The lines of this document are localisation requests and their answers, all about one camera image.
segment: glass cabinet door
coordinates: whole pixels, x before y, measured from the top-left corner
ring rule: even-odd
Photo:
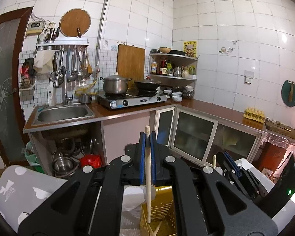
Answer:
[[[210,152],[205,161],[212,164],[213,155],[222,151],[227,151],[234,160],[247,159],[256,138],[246,132],[218,124]]]
[[[168,146],[171,137],[171,126],[173,123],[175,107],[157,111],[156,136],[157,143]]]
[[[215,120],[179,111],[172,148],[178,152],[181,150],[197,160],[202,160],[210,148],[216,126],[217,121]]]

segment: round wooden cutting board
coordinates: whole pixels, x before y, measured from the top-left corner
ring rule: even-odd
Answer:
[[[77,28],[80,28],[81,35],[90,27],[90,15],[82,9],[67,11],[61,18],[59,27],[61,33],[66,37],[77,37]]]

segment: countertop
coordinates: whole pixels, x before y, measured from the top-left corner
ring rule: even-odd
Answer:
[[[128,115],[132,115],[136,113],[170,108],[176,105],[182,106],[185,108],[194,109],[195,112],[203,112],[213,117],[222,118],[222,119],[229,120],[241,125],[249,126],[254,129],[257,129],[258,131],[263,131],[264,133],[266,133],[266,127],[264,124],[244,118],[242,112],[238,112],[226,107],[206,103],[206,102],[195,100],[195,99],[183,99],[182,102],[179,102],[179,103],[174,102],[172,99],[169,99],[166,102],[141,105],[141,106],[129,107],[129,108],[122,108],[122,109],[115,109],[115,110],[109,110],[105,108],[104,106],[99,105],[97,102],[93,102],[88,105],[88,107],[95,114],[93,118],[77,119],[77,120],[71,120],[69,122],[57,122],[57,123],[45,123],[40,125],[32,125],[37,112],[37,107],[36,107],[33,110],[32,114],[30,115],[28,121],[26,122],[23,128],[23,132],[31,133],[36,131],[44,131],[49,129],[81,125],[85,123],[91,123],[96,121],[109,120],[109,119],[122,117],[122,116],[128,116]]]

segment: wooden cutting board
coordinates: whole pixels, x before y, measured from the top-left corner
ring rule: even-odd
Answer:
[[[132,78],[128,88],[134,86],[134,80],[144,78],[145,49],[120,44],[118,45],[117,72],[125,78]]]

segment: poster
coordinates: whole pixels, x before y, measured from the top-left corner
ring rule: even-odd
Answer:
[[[197,57],[197,41],[184,42],[184,52],[186,56]]]

